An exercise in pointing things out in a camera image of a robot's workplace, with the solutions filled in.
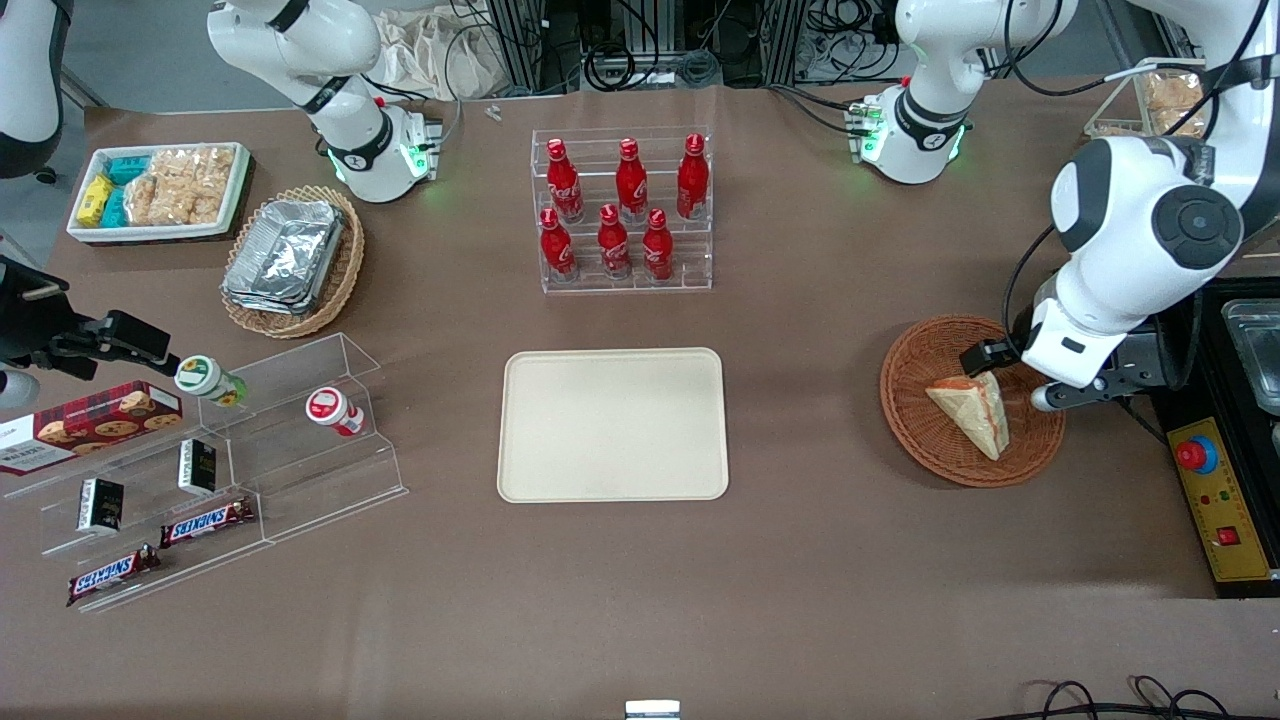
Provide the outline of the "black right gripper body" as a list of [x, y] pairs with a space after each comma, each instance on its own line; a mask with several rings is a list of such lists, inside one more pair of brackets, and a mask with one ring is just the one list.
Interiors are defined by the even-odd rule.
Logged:
[[69, 284], [10, 258], [3, 259], [1, 355], [8, 366], [37, 366], [81, 380], [97, 370], [96, 320], [77, 313]]

